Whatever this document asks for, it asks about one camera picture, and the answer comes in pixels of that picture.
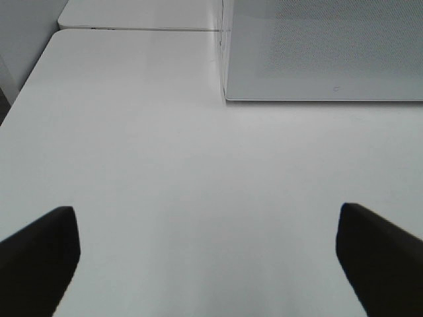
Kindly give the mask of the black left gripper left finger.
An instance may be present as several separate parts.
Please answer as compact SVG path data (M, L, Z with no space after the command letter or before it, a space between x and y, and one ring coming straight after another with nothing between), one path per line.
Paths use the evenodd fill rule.
M1 315L53 316L79 263L75 211L57 207L1 241Z

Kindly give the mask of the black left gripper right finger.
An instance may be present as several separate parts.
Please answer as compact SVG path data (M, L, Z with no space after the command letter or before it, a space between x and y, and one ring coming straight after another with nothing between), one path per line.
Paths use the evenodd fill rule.
M422 315L422 240L357 203L340 209L335 250L368 316Z

